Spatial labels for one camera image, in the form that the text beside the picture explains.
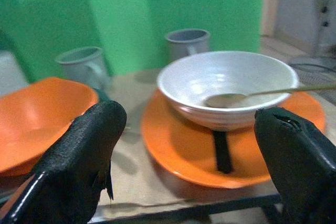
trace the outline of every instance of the bowl rim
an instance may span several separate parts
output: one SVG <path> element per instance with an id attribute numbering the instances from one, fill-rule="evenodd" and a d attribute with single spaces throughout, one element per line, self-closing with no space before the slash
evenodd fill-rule
<path id="1" fill-rule="evenodd" d="M 203 55 L 219 55 L 219 54 L 232 54 L 232 53 L 243 53 L 243 54 L 252 54 L 252 55 L 258 55 L 258 56 L 262 56 L 262 57 L 266 57 L 268 59 L 271 59 L 273 61 L 276 61 L 278 63 L 280 63 L 281 65 L 283 65 L 291 74 L 292 77 L 292 84 L 289 86 L 289 88 L 296 88 L 299 85 L 299 77 L 297 75 L 297 73 L 295 72 L 295 70 L 290 67 L 288 64 L 284 63 L 281 60 L 278 60 L 276 58 L 273 58 L 271 56 L 267 56 L 267 55 L 263 55 L 263 54 L 258 54 L 255 52 L 248 52 L 248 51 L 209 51 L 209 52 L 203 52 L 200 54 L 195 54 L 195 55 L 190 55 L 190 56 L 186 56 L 183 57 L 181 59 L 178 59 L 170 64 L 168 64 L 167 66 L 165 66 L 163 69 L 161 69 L 157 79 L 156 79 L 156 84 L 157 87 L 159 88 L 159 90 L 170 100 L 172 100 L 175 103 L 178 103 L 184 107 L 188 107 L 190 109 L 197 109 L 199 111 L 204 111 L 204 112 L 213 112 L 213 113 L 223 113 L 223 112 L 229 112 L 229 113 L 240 113 L 240 112 L 249 112 L 249 111 L 254 111 L 254 110 L 258 110 L 261 108 L 269 108 L 271 106 L 277 105 L 283 101 L 285 101 L 287 98 L 289 98 L 291 96 L 290 93 L 284 93 L 282 95 L 280 95 L 278 98 L 273 99 L 271 101 L 267 101 L 258 105 L 253 105 L 253 106 L 248 106 L 248 107 L 242 107 L 242 108 L 211 108 L 211 107 L 206 107 L 206 106 L 201 106 L 201 105 L 194 105 L 191 103 L 186 103 L 181 101 L 180 99 L 177 99 L 175 97 L 173 97 L 172 95 L 169 94 L 169 92 L 164 88 L 163 86 L 163 77 L 167 71 L 167 69 L 173 65 L 178 65 L 183 61 L 189 61 L 192 60 L 193 58 L 196 57 L 200 57 Z"/>

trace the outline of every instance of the orange bowl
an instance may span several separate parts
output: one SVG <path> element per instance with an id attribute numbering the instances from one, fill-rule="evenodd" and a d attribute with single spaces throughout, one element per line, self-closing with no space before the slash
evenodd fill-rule
<path id="1" fill-rule="evenodd" d="M 0 176 L 28 173 L 74 118 L 98 102 L 90 87 L 47 78 L 0 99 Z"/>

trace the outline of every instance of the mug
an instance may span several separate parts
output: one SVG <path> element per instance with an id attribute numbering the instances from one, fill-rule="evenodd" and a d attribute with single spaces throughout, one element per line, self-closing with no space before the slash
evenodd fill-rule
<path id="1" fill-rule="evenodd" d="M 169 42 L 172 61 L 185 56 L 209 51 L 210 33 L 203 29 L 182 29 L 165 36 Z"/>
<path id="2" fill-rule="evenodd" d="M 109 76 L 99 47 L 82 47 L 64 52 L 56 57 L 67 78 L 104 90 Z"/>

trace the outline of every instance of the green backdrop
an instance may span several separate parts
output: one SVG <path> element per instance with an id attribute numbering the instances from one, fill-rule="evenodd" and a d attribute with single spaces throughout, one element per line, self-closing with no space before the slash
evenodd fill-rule
<path id="1" fill-rule="evenodd" d="M 82 46 L 105 51 L 110 74 L 168 63 L 164 34 L 211 32 L 212 50 L 259 50 L 262 0 L 0 0 L 0 49 L 28 80 L 62 77 L 54 58 Z"/>

